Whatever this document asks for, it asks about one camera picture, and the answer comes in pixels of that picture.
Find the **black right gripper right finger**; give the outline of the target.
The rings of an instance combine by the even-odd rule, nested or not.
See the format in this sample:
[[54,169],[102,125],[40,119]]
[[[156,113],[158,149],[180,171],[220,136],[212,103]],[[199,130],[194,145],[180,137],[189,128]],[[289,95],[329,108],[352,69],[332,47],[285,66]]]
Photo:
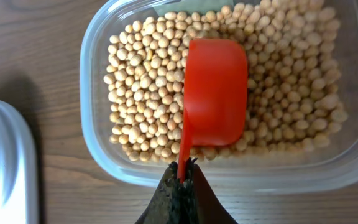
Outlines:
[[218,200],[196,159],[187,160],[183,184],[184,223],[237,224]]

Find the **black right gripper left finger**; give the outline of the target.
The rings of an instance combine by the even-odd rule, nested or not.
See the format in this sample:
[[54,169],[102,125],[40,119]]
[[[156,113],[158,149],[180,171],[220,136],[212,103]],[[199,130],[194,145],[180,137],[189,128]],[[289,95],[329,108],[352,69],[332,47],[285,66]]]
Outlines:
[[152,199],[135,224],[178,224],[181,219],[181,188],[177,178],[178,164],[171,162]]

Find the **red plastic measuring scoop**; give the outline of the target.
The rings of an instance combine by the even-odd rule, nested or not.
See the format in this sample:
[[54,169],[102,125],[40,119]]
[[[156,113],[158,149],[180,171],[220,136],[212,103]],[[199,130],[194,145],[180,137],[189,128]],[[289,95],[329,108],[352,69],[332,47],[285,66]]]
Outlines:
[[181,181],[193,146],[227,146],[239,139],[246,120],[247,81],[247,57],[238,43],[190,41],[177,171]]

